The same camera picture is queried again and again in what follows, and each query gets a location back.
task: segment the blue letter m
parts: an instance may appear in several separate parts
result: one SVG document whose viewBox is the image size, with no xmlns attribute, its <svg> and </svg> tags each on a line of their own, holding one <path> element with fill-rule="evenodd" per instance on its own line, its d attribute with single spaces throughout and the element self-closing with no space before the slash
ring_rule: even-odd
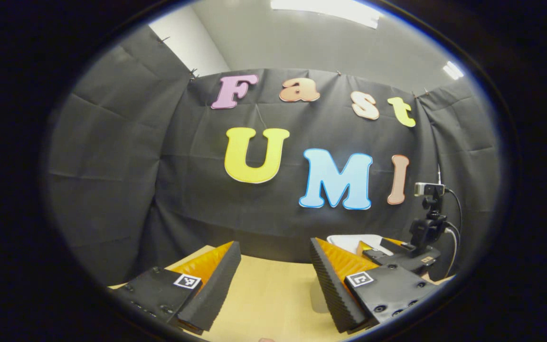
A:
<svg viewBox="0 0 547 342">
<path fill-rule="evenodd" d="M 373 164 L 373 158 L 367 154 L 352 154 L 343 171 L 332 160 L 327 150 L 307 149 L 303 155 L 310 161 L 310 175 L 305 196 L 299 199 L 299 204 L 307 208 L 321 208 L 324 199 L 320 197 L 320 186 L 324 187 L 326 197 L 331 207 L 336 207 L 349 188 L 348 196 L 343 201 L 346 209 L 365 210 L 371 207 L 368 199 L 368 169 Z"/>
</svg>

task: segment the letter u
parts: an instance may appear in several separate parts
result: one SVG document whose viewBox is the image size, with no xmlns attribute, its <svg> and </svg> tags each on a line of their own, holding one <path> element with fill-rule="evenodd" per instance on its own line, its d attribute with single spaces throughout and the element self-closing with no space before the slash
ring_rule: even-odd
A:
<svg viewBox="0 0 547 342">
<path fill-rule="evenodd" d="M 229 143 L 225 153 L 225 171 L 236 181 L 262 183 L 271 180 L 280 169 L 282 159 L 282 144 L 291 134 L 281 128 L 268 128 L 263 131 L 267 138 L 265 162 L 261 167 L 246 165 L 246 152 L 250 138 L 256 131 L 247 127 L 234 127 L 227 131 Z"/>
</svg>

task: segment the table surface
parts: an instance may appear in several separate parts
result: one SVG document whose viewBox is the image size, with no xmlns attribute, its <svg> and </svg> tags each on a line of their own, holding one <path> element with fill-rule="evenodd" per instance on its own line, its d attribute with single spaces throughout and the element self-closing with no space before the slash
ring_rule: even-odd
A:
<svg viewBox="0 0 547 342">
<path fill-rule="evenodd" d="M 204 246 L 166 269 L 212 249 Z M 315 279 L 311 264 L 242 255 L 219 316 L 210 331 L 199 337 L 214 342 L 258 342 L 260 338 L 276 342 L 332 342 L 360 333 L 338 333 L 330 313 L 312 309 L 310 286 Z M 448 279 L 431 282 L 440 284 Z"/>
</svg>

